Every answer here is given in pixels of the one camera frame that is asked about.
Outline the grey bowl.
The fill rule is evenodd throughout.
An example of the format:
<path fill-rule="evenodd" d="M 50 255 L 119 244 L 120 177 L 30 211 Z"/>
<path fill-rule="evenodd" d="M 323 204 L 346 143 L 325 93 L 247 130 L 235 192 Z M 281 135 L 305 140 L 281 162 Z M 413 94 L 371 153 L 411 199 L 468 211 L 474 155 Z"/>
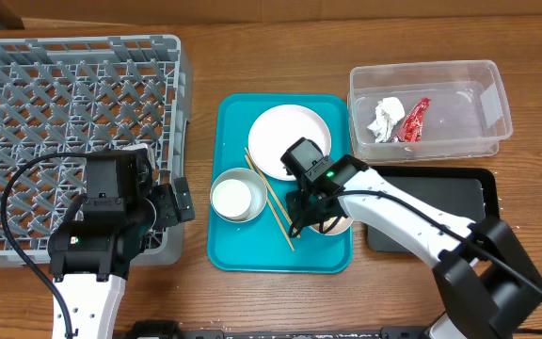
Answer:
<path fill-rule="evenodd" d="M 235 168 L 221 173 L 213 182 L 210 203 L 215 213 L 229 222 L 249 222 L 265 208 L 267 188 L 252 169 Z"/>

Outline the white tissue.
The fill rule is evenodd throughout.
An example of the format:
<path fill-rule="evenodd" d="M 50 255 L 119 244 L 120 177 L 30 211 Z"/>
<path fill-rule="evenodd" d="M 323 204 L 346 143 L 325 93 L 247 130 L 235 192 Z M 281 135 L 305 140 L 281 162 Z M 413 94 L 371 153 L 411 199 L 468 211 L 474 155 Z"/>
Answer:
<path fill-rule="evenodd" d="M 383 98 L 375 107 L 375 119 L 367 126 L 375 136 L 375 143 L 385 143 L 391 139 L 394 126 L 405 116 L 405 109 L 396 97 Z"/>

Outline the red snack wrapper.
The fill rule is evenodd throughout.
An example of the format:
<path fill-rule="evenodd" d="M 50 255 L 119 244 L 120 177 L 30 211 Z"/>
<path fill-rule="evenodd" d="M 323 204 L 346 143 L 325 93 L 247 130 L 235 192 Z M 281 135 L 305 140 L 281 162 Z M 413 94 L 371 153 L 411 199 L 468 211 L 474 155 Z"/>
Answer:
<path fill-rule="evenodd" d="M 394 142 L 418 142 L 422 137 L 423 118 L 431 100 L 422 97 L 399 126 Z"/>

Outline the small pink plate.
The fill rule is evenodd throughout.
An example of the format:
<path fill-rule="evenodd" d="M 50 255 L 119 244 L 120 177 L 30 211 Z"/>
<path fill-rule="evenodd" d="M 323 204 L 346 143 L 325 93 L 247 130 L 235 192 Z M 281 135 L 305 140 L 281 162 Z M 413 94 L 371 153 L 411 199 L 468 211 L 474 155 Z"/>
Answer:
<path fill-rule="evenodd" d="M 309 228 L 323 235 L 337 235 L 347 231 L 353 223 L 351 218 L 333 217 L 324 221 L 323 224 L 315 223 L 309 226 Z"/>

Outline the small white cup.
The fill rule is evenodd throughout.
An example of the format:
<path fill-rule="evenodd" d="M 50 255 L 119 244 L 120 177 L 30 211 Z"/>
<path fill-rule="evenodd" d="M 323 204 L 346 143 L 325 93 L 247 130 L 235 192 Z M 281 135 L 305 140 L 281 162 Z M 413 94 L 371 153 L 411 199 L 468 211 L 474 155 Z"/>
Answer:
<path fill-rule="evenodd" d="M 240 180 L 221 181 L 212 191 L 212 206 L 221 217 L 229 220 L 244 219 L 251 203 L 250 189 Z"/>

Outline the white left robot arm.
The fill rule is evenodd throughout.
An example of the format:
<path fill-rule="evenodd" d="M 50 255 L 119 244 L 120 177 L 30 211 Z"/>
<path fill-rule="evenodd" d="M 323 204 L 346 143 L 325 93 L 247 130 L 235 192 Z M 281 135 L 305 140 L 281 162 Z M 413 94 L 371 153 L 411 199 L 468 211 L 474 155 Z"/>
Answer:
<path fill-rule="evenodd" d="M 65 218 L 50 236 L 50 272 L 73 337 L 110 338 L 131 262 L 150 232 L 195 218 L 191 194 L 184 177 L 159 186 L 90 179 L 81 209 L 81 220 Z"/>

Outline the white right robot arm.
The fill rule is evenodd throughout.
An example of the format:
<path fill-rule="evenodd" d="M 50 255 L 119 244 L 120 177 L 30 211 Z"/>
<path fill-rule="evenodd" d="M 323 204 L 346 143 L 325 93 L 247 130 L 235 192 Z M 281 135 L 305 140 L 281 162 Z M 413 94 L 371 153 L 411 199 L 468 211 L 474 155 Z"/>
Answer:
<path fill-rule="evenodd" d="M 542 303 L 542 277 L 503 221 L 443 212 L 350 155 L 333 161 L 287 152 L 281 161 L 304 195 L 317 199 L 294 217 L 291 236 L 329 212 L 376 228 L 432 269 L 445 312 L 426 337 L 510 338 Z"/>

